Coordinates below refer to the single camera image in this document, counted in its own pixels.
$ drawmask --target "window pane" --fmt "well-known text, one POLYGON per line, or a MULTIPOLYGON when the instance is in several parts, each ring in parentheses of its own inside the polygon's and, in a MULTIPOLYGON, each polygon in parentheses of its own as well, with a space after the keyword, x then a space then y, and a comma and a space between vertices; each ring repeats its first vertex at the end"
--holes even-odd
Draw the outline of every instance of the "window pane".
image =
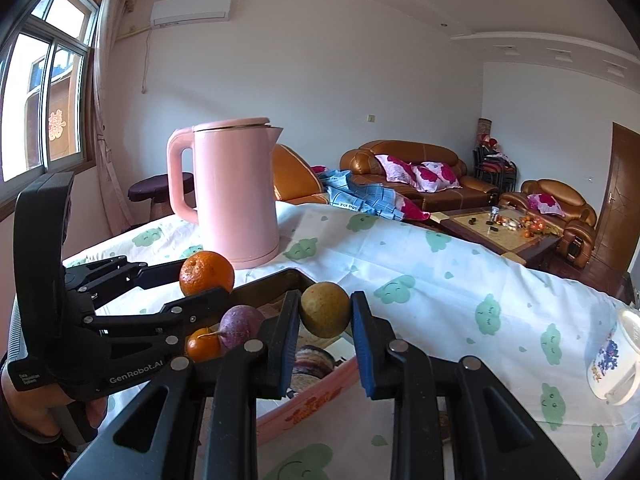
POLYGON ((82 0, 53 0, 46 21, 76 40, 84 41, 93 9, 82 0))
POLYGON ((82 56, 62 47, 56 50, 49 86, 47 121, 50 160, 80 152, 78 95, 81 70, 82 56))
POLYGON ((44 14, 47 11, 47 6, 49 5, 49 2, 50 0, 40 0, 36 5, 36 8, 33 9, 31 13, 34 16, 40 18, 41 20, 44 20, 44 14))
POLYGON ((19 34, 6 76, 2 101, 2 176, 4 181, 41 164, 38 121, 40 88, 49 44, 19 34))

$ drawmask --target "kettle spout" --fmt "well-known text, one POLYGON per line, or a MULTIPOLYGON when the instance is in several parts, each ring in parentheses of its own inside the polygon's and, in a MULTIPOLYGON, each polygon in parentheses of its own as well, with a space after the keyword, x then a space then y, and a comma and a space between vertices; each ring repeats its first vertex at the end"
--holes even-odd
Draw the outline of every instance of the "kettle spout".
POLYGON ((271 142, 271 147, 276 145, 276 142, 278 142, 278 138, 280 137, 281 133, 282 128, 274 128, 273 126, 271 128, 267 128, 267 136, 269 137, 269 141, 271 142))

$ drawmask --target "kettle lid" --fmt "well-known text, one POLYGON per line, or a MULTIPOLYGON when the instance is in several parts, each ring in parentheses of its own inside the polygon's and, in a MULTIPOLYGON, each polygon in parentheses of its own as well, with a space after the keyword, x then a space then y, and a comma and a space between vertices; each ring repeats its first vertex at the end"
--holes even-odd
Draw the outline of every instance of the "kettle lid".
POLYGON ((223 130, 225 128, 244 128, 247 126, 264 126, 269 123, 267 117, 253 117, 249 119, 229 119, 226 121, 216 121, 214 123, 202 123, 193 127, 194 132, 204 130, 223 130))

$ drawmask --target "pink curtain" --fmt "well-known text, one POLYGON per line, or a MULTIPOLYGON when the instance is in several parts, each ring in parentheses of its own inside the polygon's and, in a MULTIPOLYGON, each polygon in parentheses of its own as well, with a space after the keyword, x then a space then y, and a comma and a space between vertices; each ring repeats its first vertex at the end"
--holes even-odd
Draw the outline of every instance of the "pink curtain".
POLYGON ((111 160, 111 150, 107 142, 109 129, 104 118, 107 97, 106 75, 109 54, 120 27, 120 20, 126 11, 131 12, 133 10, 135 2, 136 0, 102 0, 96 29, 93 74, 95 162, 104 213, 107 217, 111 234, 114 236, 131 227, 133 218, 129 211, 129 205, 120 189, 118 177, 111 160))

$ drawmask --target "blue plaid blanket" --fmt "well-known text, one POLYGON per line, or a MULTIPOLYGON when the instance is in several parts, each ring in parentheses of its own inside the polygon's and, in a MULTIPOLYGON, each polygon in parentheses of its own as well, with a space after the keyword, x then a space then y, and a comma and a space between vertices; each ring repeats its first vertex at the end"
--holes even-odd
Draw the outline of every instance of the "blue plaid blanket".
POLYGON ((329 194, 329 204, 389 220, 402 220, 404 213, 396 208, 396 192, 382 184, 356 184, 351 171, 327 170, 318 179, 329 194))

